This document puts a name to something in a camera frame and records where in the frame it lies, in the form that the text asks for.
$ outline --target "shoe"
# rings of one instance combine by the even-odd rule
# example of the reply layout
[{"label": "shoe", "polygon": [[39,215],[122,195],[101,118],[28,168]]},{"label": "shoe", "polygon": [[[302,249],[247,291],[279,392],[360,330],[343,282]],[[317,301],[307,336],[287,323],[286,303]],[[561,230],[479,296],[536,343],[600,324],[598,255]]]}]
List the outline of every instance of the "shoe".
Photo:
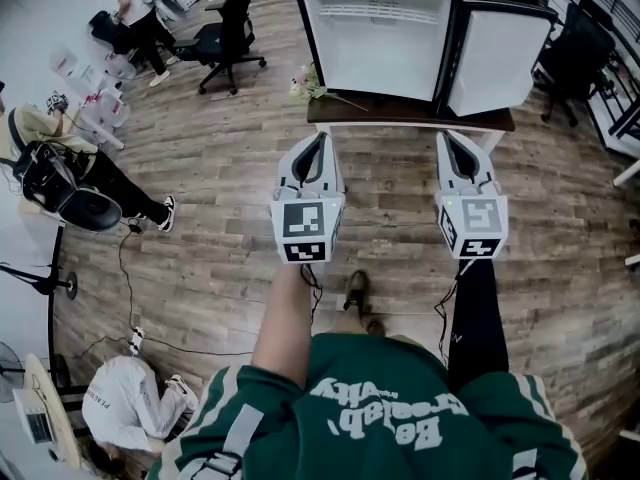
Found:
[{"label": "shoe", "polygon": [[165,384],[167,386],[175,386],[178,389],[178,392],[187,401],[187,409],[189,409],[190,411],[195,411],[198,408],[198,405],[200,405],[200,401],[198,400],[196,394],[193,392],[193,389],[187,386],[187,383],[182,377],[180,377],[180,375],[172,375],[171,379],[166,381]]},{"label": "shoe", "polygon": [[358,306],[358,313],[362,316],[367,309],[367,299],[369,297],[369,276],[364,270],[356,270],[347,282],[347,299],[343,309],[347,309],[352,304]]},{"label": "shoe", "polygon": [[169,216],[167,217],[167,220],[158,225],[158,229],[168,233],[173,229],[173,221],[176,218],[176,200],[173,196],[168,196],[164,200],[164,205],[169,209]]},{"label": "shoe", "polygon": [[156,75],[155,78],[153,80],[151,80],[151,83],[149,84],[149,87],[155,87],[157,85],[160,85],[167,78],[169,78],[170,74],[171,73],[169,73],[169,70],[165,70],[165,72],[162,73],[161,75]]}]

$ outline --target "person sitting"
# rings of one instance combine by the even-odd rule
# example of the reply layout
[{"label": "person sitting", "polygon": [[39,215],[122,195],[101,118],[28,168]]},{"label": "person sitting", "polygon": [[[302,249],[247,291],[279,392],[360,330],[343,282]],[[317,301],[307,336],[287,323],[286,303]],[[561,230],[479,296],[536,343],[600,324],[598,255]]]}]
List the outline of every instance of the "person sitting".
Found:
[{"label": "person sitting", "polygon": [[198,407],[198,397],[180,375],[165,384],[161,398],[155,373],[135,357],[114,357],[98,369],[82,401],[82,416],[95,440],[89,458],[97,468],[116,473],[122,448],[162,452],[180,416]]},{"label": "person sitting", "polygon": [[[0,82],[0,93],[4,89]],[[9,114],[5,114],[5,106],[0,96],[0,158],[17,160],[20,151],[15,145],[9,128]],[[26,145],[32,141],[46,141],[69,148],[75,153],[85,153],[88,157],[78,181],[84,185],[95,187],[102,194],[110,197],[120,205],[122,216],[127,218],[149,218],[158,225],[160,231],[173,229],[176,201],[167,196],[164,204],[151,199],[100,151],[81,137],[63,132],[63,115],[66,108],[56,108],[52,114],[40,112],[31,105],[16,108],[14,120],[19,139]]]}]

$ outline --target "chair leg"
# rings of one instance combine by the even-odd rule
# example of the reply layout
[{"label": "chair leg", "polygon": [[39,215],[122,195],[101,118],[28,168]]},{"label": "chair leg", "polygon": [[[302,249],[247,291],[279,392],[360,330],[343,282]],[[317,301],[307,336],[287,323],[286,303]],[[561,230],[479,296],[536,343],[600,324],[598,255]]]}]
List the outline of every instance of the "chair leg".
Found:
[{"label": "chair leg", "polygon": [[206,76],[206,78],[200,82],[200,89],[198,92],[200,92],[200,94],[204,94],[205,92],[207,92],[207,89],[205,88],[205,84],[211,80],[214,76],[216,76],[218,73],[220,73],[220,71],[222,71],[224,69],[224,66],[222,64],[218,64],[215,68],[213,68],[211,70],[211,72]]},{"label": "chair leg", "polygon": [[234,64],[242,64],[243,62],[254,62],[254,61],[266,62],[264,57],[240,57],[237,60],[234,60]]},{"label": "chair leg", "polygon": [[576,126],[578,126],[578,119],[573,113],[573,109],[569,106],[567,100],[565,100],[564,98],[560,99],[559,103],[562,107],[562,110],[564,110],[564,113],[567,114],[567,117],[569,118],[569,126],[571,126],[571,128],[575,128]]},{"label": "chair leg", "polygon": [[231,64],[227,66],[227,76],[229,77],[229,83],[231,84],[231,89],[229,90],[229,92],[232,95],[238,94],[238,88],[236,87],[236,83],[233,80],[233,66]]},{"label": "chair leg", "polygon": [[547,104],[547,110],[545,111],[544,114],[542,114],[542,116],[540,116],[540,118],[545,122],[548,123],[549,119],[551,119],[551,113],[553,112],[553,107],[555,107],[556,105],[556,93],[554,91],[551,91],[549,93],[549,103]]}]

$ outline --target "cable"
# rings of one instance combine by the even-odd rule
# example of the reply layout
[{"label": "cable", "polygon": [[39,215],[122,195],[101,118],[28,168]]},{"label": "cable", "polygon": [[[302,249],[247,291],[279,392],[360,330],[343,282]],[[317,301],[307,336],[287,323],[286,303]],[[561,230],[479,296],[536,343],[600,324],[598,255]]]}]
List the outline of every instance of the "cable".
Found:
[{"label": "cable", "polygon": [[4,172],[4,165],[0,166],[0,170],[2,171],[2,175],[4,176],[4,179],[7,180],[7,188],[9,189],[9,192],[11,192],[14,196],[21,197],[22,196],[22,185],[20,183],[18,183],[18,185],[20,186],[20,190],[12,188],[11,180],[9,179],[9,176],[7,176],[7,173]]},{"label": "cable", "polygon": [[99,340],[94,341],[91,345],[89,345],[83,352],[82,354],[78,355],[78,356],[72,356],[71,359],[82,359],[84,357],[84,355],[89,352],[89,350],[91,350],[93,347],[95,347],[98,343],[102,343],[104,340],[109,340],[109,341],[113,341],[115,343],[119,342],[119,341],[125,341],[127,342],[127,344],[129,345],[129,340],[125,337],[122,338],[112,338],[110,336],[103,336],[102,338],[100,338]]},{"label": "cable", "polygon": [[[129,319],[128,319],[128,324],[129,324],[130,329],[133,332],[136,332],[136,329],[135,329],[135,327],[133,327],[133,324],[132,324],[132,319],[133,319],[133,288],[131,287],[131,279],[129,277],[129,272],[127,272],[125,270],[124,266],[122,265],[122,246],[124,245],[124,243],[127,240],[127,238],[129,238],[131,236],[132,233],[133,233],[133,231],[129,231],[127,236],[125,236],[122,239],[122,242],[120,242],[120,246],[118,247],[118,262],[119,262],[119,265],[120,265],[120,270],[122,270],[122,272],[124,273],[124,275],[125,275],[125,277],[127,279],[127,286],[129,287]],[[201,355],[205,355],[205,356],[219,356],[219,357],[224,357],[224,356],[243,356],[243,355],[246,355],[246,354],[253,354],[253,351],[251,351],[251,352],[227,352],[227,353],[221,353],[221,352],[208,352],[208,351],[203,351],[203,350],[190,350],[190,349],[186,349],[186,348],[176,347],[175,345],[172,345],[171,343],[167,343],[166,341],[162,341],[162,340],[159,340],[159,339],[156,339],[156,338],[150,338],[150,337],[147,337],[147,336],[144,337],[144,340],[145,341],[152,341],[154,343],[160,343],[161,345],[165,345],[165,346],[167,346],[169,348],[172,348],[174,350],[179,350],[180,352],[186,352],[187,354],[201,354]]]},{"label": "cable", "polygon": [[316,275],[313,273],[310,263],[303,263],[302,265],[300,265],[300,275],[302,276],[302,279],[304,280],[304,282],[307,283],[309,286],[311,286],[311,288],[313,288],[313,298],[315,301],[313,308],[311,308],[311,323],[313,324],[313,317],[315,316],[316,309],[318,309],[318,304],[320,304],[320,300],[322,299],[324,288],[322,287],[321,284],[318,283],[318,279],[316,278]]},{"label": "cable", "polygon": [[444,337],[445,337],[445,334],[447,333],[447,320],[448,320],[447,310],[444,307],[444,305],[447,302],[449,302],[449,300],[451,300],[451,297],[455,295],[456,290],[458,289],[458,280],[465,274],[467,270],[469,270],[469,267],[471,267],[471,265],[473,265],[475,261],[476,261],[475,259],[470,260],[464,267],[458,270],[458,273],[456,274],[453,284],[451,285],[451,288],[449,288],[449,291],[447,292],[447,294],[444,297],[442,297],[440,302],[438,302],[435,306],[433,306],[433,309],[435,310],[435,312],[438,313],[440,317],[442,317],[442,333],[440,334],[440,341],[438,342],[438,350],[440,351],[440,357],[442,357],[442,362],[445,365],[445,367],[448,366],[449,356],[444,353]]}]

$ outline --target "black pants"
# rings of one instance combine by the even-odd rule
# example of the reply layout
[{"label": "black pants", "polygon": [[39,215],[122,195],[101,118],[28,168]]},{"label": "black pants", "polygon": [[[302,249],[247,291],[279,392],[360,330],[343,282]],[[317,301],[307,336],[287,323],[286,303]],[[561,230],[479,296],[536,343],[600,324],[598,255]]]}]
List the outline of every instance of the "black pants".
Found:
[{"label": "black pants", "polygon": [[485,373],[507,371],[509,356],[493,263],[476,260],[458,279],[449,344],[449,389],[455,393]]},{"label": "black pants", "polygon": [[176,42],[176,38],[158,21],[155,9],[144,18],[132,23],[129,28],[136,34],[138,47],[142,50],[143,55],[149,62],[151,62],[155,72],[158,75],[164,73],[166,68],[158,53],[156,40],[160,41],[172,55],[175,55],[176,50],[173,45]]},{"label": "black pants", "polygon": [[169,217],[169,209],[156,203],[116,167],[102,151],[82,182],[93,185],[101,193],[113,199],[122,208],[122,216],[135,217],[141,213],[156,224],[162,224]]}]

